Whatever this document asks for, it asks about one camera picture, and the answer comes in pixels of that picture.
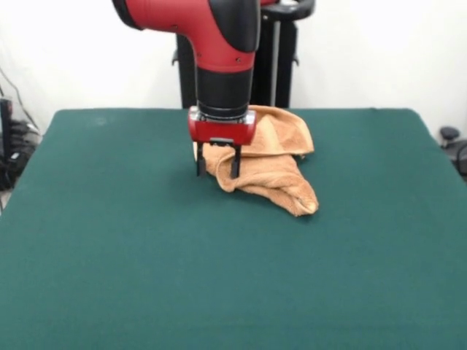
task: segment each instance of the red robot arm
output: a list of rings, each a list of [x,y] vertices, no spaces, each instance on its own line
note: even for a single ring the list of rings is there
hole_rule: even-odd
[[[260,36],[260,0],[113,0],[120,19],[135,29],[186,36],[196,59],[196,97],[188,115],[193,141],[241,146],[255,133],[248,109]],[[198,155],[198,173],[204,159]],[[239,165],[233,167],[238,176]]]

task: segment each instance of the green table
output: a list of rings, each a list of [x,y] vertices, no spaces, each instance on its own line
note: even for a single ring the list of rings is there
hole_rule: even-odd
[[[0,219],[0,349],[466,349],[467,190],[409,110],[295,110],[296,219],[195,176],[186,112],[57,113]]]

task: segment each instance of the black chair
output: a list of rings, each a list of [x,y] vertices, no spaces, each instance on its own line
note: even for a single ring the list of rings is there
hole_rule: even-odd
[[[443,138],[441,148],[459,174],[467,181],[467,139],[459,140],[460,131],[448,126],[441,128],[440,134]]]

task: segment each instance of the black stand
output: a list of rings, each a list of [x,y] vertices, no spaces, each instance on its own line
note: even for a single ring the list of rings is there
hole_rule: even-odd
[[[296,58],[298,29],[295,20],[314,12],[314,0],[302,0],[291,12],[287,5],[271,5],[262,9],[260,45],[255,56],[251,104],[288,108]],[[190,42],[177,35],[177,51],[182,108],[196,105],[195,61]]]

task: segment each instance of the towel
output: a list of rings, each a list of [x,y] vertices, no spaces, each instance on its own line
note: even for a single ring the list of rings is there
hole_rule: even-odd
[[[306,123],[284,109],[250,108],[256,111],[257,126],[251,145],[242,147],[240,176],[230,176],[234,149],[209,144],[203,147],[207,172],[228,193],[242,190],[261,195],[296,217],[314,214],[318,209],[317,196],[293,157],[314,152]],[[193,147],[196,159],[196,143]]]

